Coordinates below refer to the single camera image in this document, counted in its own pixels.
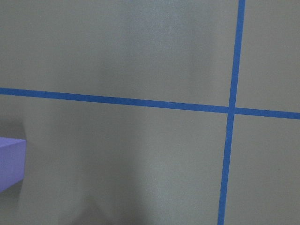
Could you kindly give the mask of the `purple foam block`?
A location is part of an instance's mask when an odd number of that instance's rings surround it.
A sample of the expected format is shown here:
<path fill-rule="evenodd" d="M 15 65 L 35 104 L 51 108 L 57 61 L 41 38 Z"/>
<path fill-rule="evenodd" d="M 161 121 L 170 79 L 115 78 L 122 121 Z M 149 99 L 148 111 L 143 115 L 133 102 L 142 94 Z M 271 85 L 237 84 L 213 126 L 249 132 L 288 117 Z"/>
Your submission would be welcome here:
<path fill-rule="evenodd" d="M 24 139 L 0 138 L 0 191 L 24 178 L 26 145 Z"/>

